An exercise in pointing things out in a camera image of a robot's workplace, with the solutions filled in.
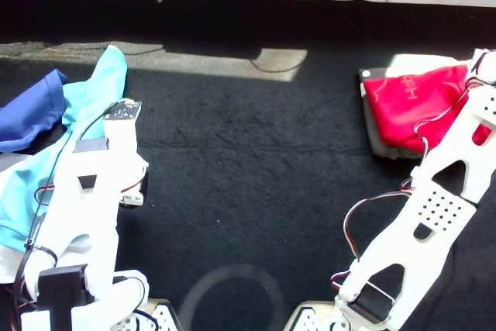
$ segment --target light blue cloth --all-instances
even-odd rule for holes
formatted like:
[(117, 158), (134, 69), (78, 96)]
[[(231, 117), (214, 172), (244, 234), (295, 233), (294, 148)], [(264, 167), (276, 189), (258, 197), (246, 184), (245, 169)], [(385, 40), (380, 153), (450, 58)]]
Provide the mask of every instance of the light blue cloth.
[[(33, 197), (35, 190), (46, 184), (55, 158), (67, 139), (66, 147), (74, 148), (74, 142), (88, 124), (122, 98), (126, 72), (124, 55), (118, 48), (110, 46), (100, 57), (91, 78), (64, 86), (67, 108), (62, 124), (67, 127), (66, 133), (54, 145), (4, 171), (12, 174), (8, 175), (5, 187), (0, 190), (0, 244), (24, 251), (38, 207)], [(98, 120), (84, 138), (103, 134), (102, 120)], [(47, 207), (42, 206), (40, 214), (46, 210)]]

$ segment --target dark blue fabric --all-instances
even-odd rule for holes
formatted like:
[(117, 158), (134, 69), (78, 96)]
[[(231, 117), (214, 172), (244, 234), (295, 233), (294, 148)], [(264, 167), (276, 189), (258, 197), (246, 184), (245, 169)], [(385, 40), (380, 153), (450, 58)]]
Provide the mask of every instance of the dark blue fabric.
[(0, 109), (0, 153), (26, 149), (65, 112), (65, 75), (54, 70)]

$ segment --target blue cloth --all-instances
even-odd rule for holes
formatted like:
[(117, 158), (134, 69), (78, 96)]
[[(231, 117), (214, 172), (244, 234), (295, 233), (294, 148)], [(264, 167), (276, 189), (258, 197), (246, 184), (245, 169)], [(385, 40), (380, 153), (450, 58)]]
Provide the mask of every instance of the blue cloth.
[[(122, 98), (126, 71), (124, 55), (116, 47), (110, 46), (100, 57), (91, 78), (64, 85), (67, 108), (62, 124), (67, 127), (66, 133), (54, 145), (5, 171), (12, 174), (0, 190), (0, 244), (24, 251), (23, 245), (38, 207), (33, 197), (35, 190), (46, 184), (55, 158), (64, 144), (67, 142), (65, 151), (74, 149), (76, 139), (88, 124), (110, 104)], [(103, 134), (100, 119), (86, 132), (84, 138), (101, 137)], [(46, 210), (42, 206), (40, 214)]]
[(66, 82), (65, 75), (54, 70), (0, 109), (0, 153), (26, 149), (38, 133), (60, 120)]

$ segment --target circular mark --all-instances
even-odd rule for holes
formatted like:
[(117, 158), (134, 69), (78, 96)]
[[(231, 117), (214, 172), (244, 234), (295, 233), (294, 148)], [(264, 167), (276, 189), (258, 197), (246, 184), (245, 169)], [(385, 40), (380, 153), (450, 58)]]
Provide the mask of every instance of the circular mark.
[(250, 264), (231, 264), (215, 269), (207, 273), (188, 292), (179, 312), (179, 320), (182, 328), (190, 330), (193, 323), (193, 315), (200, 303), (200, 300), (219, 282), (227, 281), (231, 278), (251, 279), (264, 288), (272, 301), (273, 316), (270, 331), (280, 331), (284, 322), (284, 297), (276, 280), (266, 271)]

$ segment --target red bag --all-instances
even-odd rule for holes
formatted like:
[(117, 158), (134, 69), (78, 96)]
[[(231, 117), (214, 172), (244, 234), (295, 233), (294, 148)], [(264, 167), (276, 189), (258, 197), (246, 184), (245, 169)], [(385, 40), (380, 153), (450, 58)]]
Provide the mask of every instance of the red bag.
[[(365, 81), (367, 97), (384, 143), (422, 153), (424, 144), (413, 132), (414, 126), (453, 106), (465, 90), (467, 70), (466, 65), (456, 65), (421, 75)], [(468, 95), (465, 95), (441, 119), (419, 128), (418, 132), (429, 141), (429, 149), (439, 144), (467, 99)], [(473, 136), (474, 142), (482, 144), (490, 132), (481, 126)]]

